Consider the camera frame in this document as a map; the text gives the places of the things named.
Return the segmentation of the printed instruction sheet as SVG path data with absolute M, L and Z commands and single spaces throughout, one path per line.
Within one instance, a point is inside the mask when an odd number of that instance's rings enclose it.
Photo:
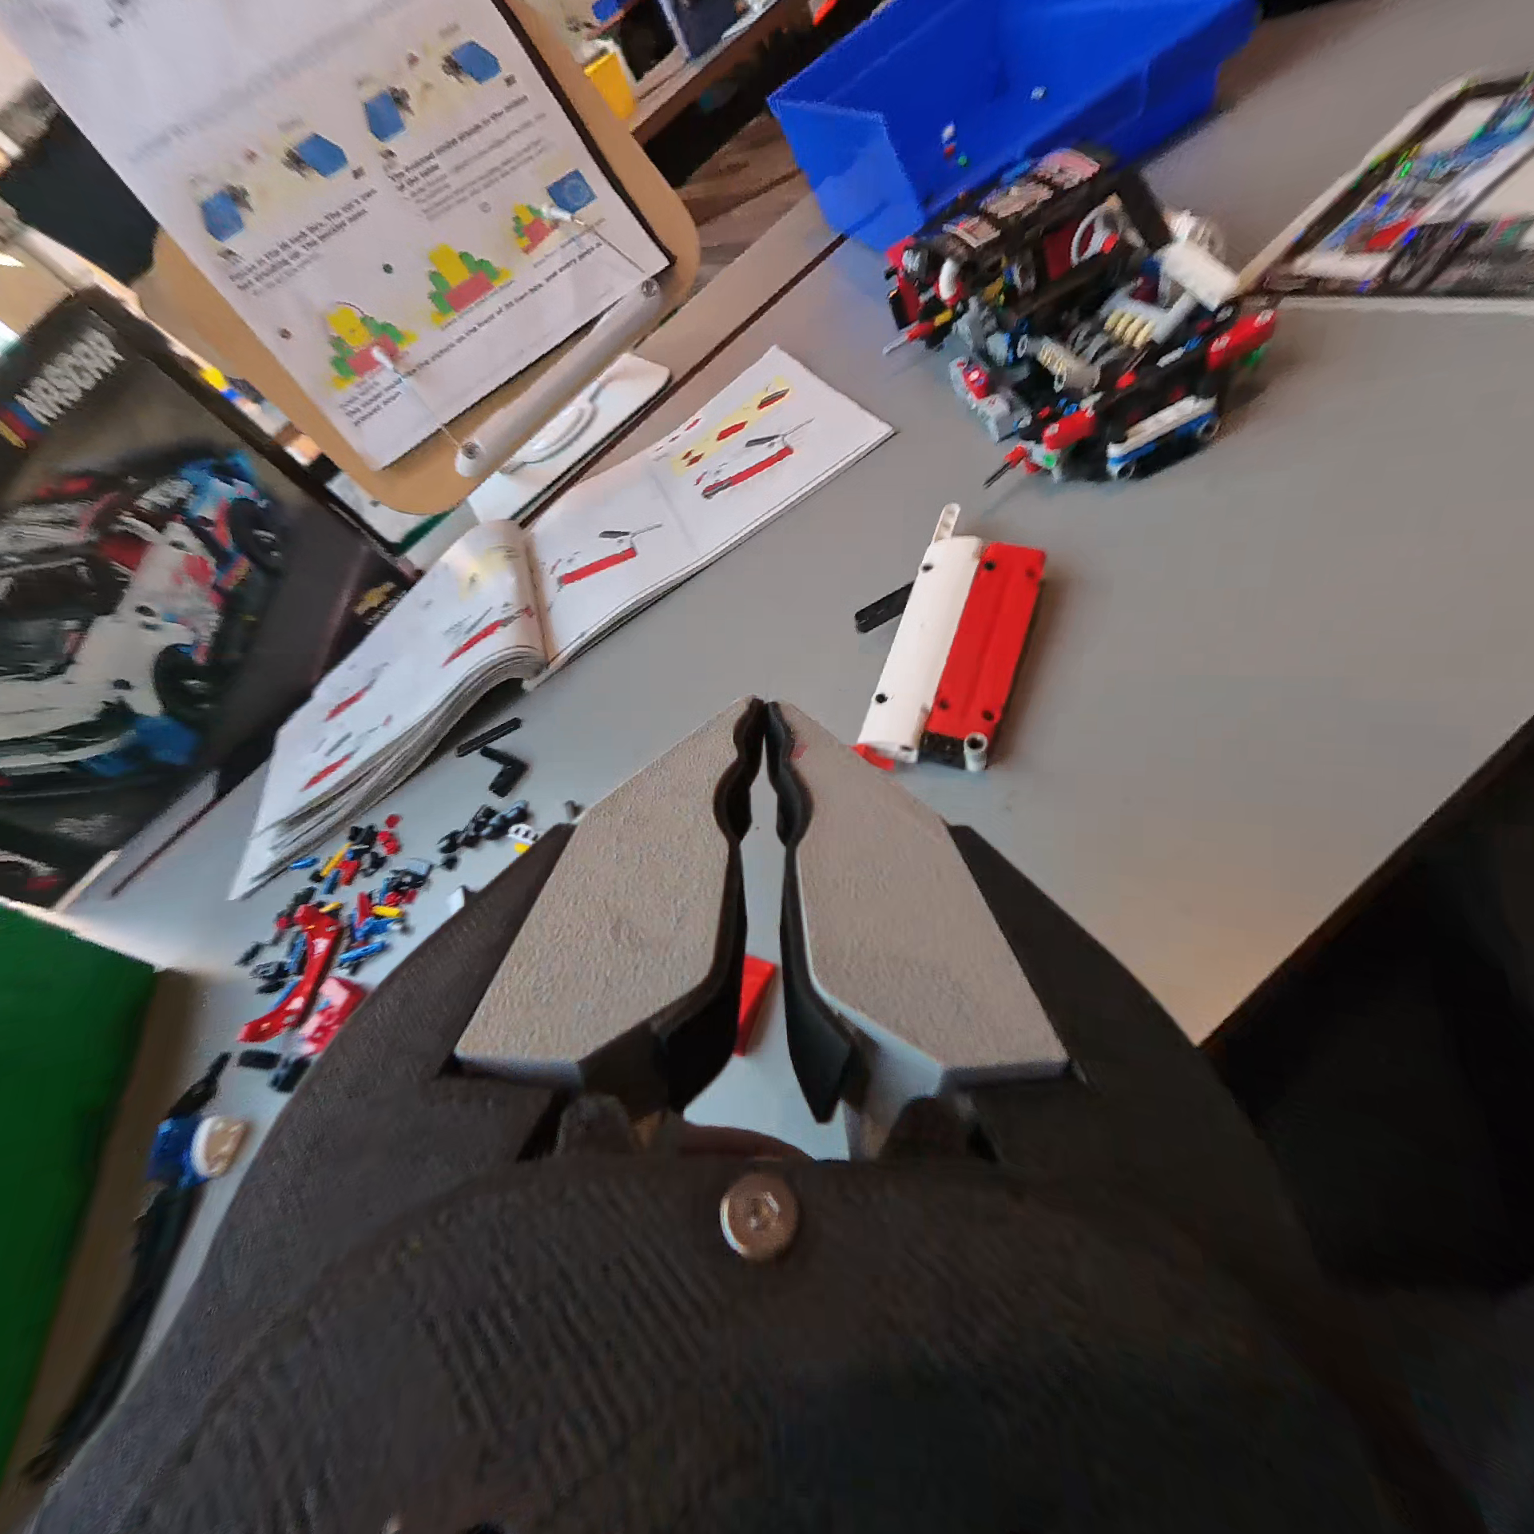
M 369 467 L 670 263 L 497 3 L 4 3 L 4 36 Z

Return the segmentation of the pile of small brick pieces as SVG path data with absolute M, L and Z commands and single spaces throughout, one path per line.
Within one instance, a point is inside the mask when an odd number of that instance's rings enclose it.
M 455 747 L 459 759 L 491 765 L 490 798 L 426 854 L 411 854 L 402 816 L 387 812 L 351 823 L 333 849 L 291 862 L 298 889 L 281 902 L 271 935 L 236 960 L 267 1000 L 236 1037 L 241 1070 L 292 1094 L 367 999 L 358 975 L 415 935 L 417 904 L 433 882 L 451 878 L 471 853 L 521 856 L 535 843 L 541 832 L 523 796 L 532 767 L 506 747 L 523 725 L 510 716 Z

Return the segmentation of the wooden board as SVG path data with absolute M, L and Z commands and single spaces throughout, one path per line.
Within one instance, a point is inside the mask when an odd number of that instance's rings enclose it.
M 378 467 L 365 465 L 358 451 L 344 445 L 338 431 L 320 420 L 314 394 L 260 341 L 168 232 L 157 235 L 148 274 L 130 286 L 145 316 L 166 336 L 199 359 L 252 381 L 367 495 L 409 515 L 449 511 L 506 467 L 517 447 L 678 310 L 701 261 L 698 228 L 680 193 L 585 78 L 550 20 L 532 3 L 497 3 L 497 11 L 548 75 L 563 115 L 597 149 L 617 190 L 669 252 L 670 263 L 661 274 L 638 277 L 603 316 L 471 405 L 433 414 L 422 443 Z

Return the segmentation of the blue plastic bin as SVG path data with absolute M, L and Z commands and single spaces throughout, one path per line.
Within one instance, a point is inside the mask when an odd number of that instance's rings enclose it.
M 771 96 L 818 212 L 891 246 L 1065 146 L 1136 164 L 1215 107 L 1253 2 L 897 2 Z

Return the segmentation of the red and white brick panel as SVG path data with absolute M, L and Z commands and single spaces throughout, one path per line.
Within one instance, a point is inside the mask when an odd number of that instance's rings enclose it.
M 959 517 L 959 504 L 937 517 L 853 743 L 886 772 L 988 770 L 1030 639 L 1045 551 L 959 533 Z

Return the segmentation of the open instruction booklet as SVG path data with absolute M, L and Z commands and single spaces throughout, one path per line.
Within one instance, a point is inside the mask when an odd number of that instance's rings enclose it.
M 493 688 L 559 672 L 893 433 L 775 347 L 532 524 L 470 529 L 280 728 L 229 898 L 393 792 Z

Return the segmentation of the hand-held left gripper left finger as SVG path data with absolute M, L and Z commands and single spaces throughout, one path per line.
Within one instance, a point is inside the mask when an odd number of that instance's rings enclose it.
M 731 703 L 566 832 L 455 1046 L 462 1064 L 639 1117 L 714 1083 L 736 1048 L 765 723 L 765 701 Z

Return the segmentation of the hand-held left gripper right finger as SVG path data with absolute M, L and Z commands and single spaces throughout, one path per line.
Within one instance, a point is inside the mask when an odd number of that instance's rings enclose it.
M 884 1137 L 917 1099 L 1063 1081 L 1069 1050 L 952 827 L 791 703 L 769 705 L 764 752 L 785 1037 L 813 1117 L 846 1106 Z

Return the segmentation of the toy car box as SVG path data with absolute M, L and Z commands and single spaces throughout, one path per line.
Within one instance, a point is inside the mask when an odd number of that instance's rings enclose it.
M 154 327 L 59 301 L 2 367 L 4 902 L 229 792 L 411 584 Z

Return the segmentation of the green baseplate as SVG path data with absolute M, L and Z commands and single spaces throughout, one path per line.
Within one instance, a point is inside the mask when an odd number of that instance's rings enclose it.
M 2 911 L 2 1461 L 61 1304 L 154 966 Z

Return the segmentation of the brick-built toy race car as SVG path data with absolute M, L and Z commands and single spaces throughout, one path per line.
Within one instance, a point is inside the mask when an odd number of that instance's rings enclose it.
M 1279 307 L 1096 144 L 1065 144 L 948 201 L 886 250 L 895 338 L 943 352 L 1003 449 L 986 476 L 1122 482 L 1207 447 Z

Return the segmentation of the holographic sticker sheet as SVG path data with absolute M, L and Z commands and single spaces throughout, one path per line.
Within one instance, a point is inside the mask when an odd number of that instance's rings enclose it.
M 1242 272 L 1293 301 L 1532 301 L 1532 73 L 1423 100 Z

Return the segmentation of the grey desk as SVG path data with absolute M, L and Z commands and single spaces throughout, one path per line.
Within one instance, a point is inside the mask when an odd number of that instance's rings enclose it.
M 1531 69 L 1531 3 L 1332 3 L 1258 27 L 1226 104 L 1147 168 L 1244 263 L 1456 76 Z M 1140 484 L 985 478 L 937 358 L 882 358 L 882 255 L 802 202 L 645 347 L 674 389 L 605 471 L 771 347 L 895 429 L 859 465 L 630 621 L 524 705 L 533 814 L 592 803 L 742 694 L 849 741 L 890 639 L 853 611 L 912 579 L 937 513 L 1045 548 L 988 772 L 899 774 L 988 836 L 1195 1041 L 1207 1039 L 1531 717 L 1531 316 L 1288 301 L 1253 400 Z M 77 1364 L 119 1289 L 163 1103 L 256 1013 L 238 955 L 276 887 L 225 895 L 256 776 L 66 929 L 165 979 L 79 1256 Z

